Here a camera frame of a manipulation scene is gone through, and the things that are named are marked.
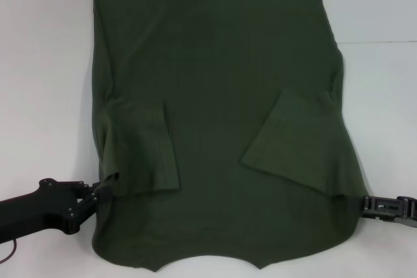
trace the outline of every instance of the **green shirt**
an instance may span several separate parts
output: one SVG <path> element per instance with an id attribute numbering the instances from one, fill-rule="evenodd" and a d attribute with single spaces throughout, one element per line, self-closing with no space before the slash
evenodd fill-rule
<path id="1" fill-rule="evenodd" d="M 94 0 L 94 250 L 259 268 L 351 236 L 367 194 L 322 0 Z"/>

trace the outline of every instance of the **white backdrop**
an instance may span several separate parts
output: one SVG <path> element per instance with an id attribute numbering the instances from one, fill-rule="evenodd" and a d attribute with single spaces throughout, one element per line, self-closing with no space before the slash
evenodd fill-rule
<path id="1" fill-rule="evenodd" d="M 98 179 L 91 135 L 92 0 L 0 0 L 0 200 L 45 177 Z M 345 121 L 372 194 L 417 197 L 416 0 L 324 0 L 346 64 Z M 112 265 L 81 232 L 18 240 L 0 277 L 403 277 L 415 271 L 417 229 L 362 220 L 342 245 L 263 270 L 196 257 L 158 273 Z M 12 249 L 0 245 L 0 259 Z"/>

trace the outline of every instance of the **black cable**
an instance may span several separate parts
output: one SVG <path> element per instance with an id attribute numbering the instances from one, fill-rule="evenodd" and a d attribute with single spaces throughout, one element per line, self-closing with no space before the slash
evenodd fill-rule
<path id="1" fill-rule="evenodd" d="M 10 260 L 10 258 L 13 256 L 14 252 L 16 252 L 17 247 L 18 247 L 18 243 L 16 242 L 16 239 L 13 239 L 13 250 L 12 250 L 12 252 L 8 255 L 7 258 L 4 258 L 3 260 L 0 260 L 0 264 Z"/>

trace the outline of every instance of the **robotic arm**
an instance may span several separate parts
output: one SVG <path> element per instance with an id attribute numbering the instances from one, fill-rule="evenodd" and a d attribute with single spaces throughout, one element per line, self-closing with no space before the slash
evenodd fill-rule
<path id="1" fill-rule="evenodd" d="M 97 203 L 112 196 L 110 188 L 97 189 L 99 184 L 90 187 L 84 182 L 46 178 L 39 182 L 35 192 L 0 201 L 0 243 L 44 229 L 77 233 L 80 225 L 96 212 Z M 363 200 L 362 217 L 378 217 L 417 228 L 417 200 L 367 196 Z"/>
<path id="2" fill-rule="evenodd" d="M 98 201 L 111 197 L 108 188 L 96 189 L 99 184 L 90 187 L 84 182 L 45 178 L 35 192 L 1 201 L 0 243 L 44 229 L 77 233 L 79 226 L 96 212 Z"/>

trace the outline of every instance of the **white table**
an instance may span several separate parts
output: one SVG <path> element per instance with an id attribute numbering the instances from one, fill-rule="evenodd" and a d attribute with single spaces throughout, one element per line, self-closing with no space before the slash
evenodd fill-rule
<path id="1" fill-rule="evenodd" d="M 324 5 L 345 57 L 345 122 L 367 186 L 383 197 L 417 197 L 417 43 L 404 43 L 417 40 L 417 0 Z M 45 177 L 97 181 L 92 17 L 92 0 L 0 0 L 0 200 L 34 191 Z M 74 236 L 46 230 L 19 239 L 0 277 L 155 277 L 96 256 L 94 224 L 92 217 Z M 156 275 L 412 277 L 416 245 L 417 229 L 363 219 L 347 242 L 261 271 L 233 258 L 196 257 Z M 11 249 L 0 245 L 0 259 Z"/>

